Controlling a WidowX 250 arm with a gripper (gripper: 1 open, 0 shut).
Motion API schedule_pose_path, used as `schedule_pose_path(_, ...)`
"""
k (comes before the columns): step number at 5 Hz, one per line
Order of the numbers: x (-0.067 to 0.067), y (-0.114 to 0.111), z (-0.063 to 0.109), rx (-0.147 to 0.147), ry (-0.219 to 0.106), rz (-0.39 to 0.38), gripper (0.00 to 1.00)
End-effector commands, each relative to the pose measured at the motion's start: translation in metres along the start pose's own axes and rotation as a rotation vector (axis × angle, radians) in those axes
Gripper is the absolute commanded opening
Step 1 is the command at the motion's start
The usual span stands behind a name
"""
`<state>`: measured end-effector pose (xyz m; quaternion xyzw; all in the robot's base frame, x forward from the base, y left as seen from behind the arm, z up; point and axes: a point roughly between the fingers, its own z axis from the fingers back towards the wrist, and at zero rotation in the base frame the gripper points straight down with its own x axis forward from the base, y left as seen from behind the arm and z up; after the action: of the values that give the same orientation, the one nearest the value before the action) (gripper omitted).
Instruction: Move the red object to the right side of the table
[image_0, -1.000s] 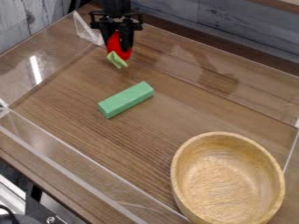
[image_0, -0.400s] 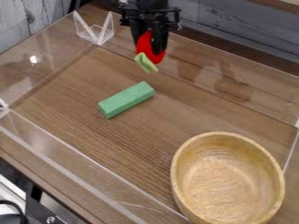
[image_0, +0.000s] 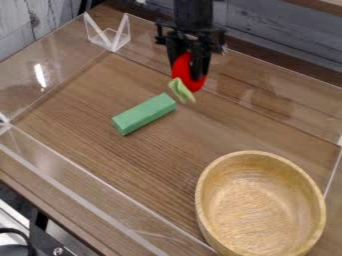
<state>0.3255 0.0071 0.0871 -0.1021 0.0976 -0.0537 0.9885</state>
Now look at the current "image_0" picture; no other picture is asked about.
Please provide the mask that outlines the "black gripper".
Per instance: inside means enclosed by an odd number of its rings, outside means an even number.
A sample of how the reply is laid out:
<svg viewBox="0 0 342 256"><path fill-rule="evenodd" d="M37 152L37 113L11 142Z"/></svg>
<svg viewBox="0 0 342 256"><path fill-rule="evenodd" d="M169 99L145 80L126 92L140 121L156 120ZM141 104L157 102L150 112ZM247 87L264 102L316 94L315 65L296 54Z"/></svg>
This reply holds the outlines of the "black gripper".
<svg viewBox="0 0 342 256"><path fill-rule="evenodd" d="M154 22L154 40L157 44L165 44L166 36L162 33L164 28L208 38L209 47L202 42L194 42L189 50L189 73L192 80L197 81L208 73L210 51L214 53L224 52L224 30L213 25L213 0L172 1L172 20L157 20ZM166 53L170 65L170 75L184 76L188 71L188 51L184 41L178 38L168 38Z"/></svg>

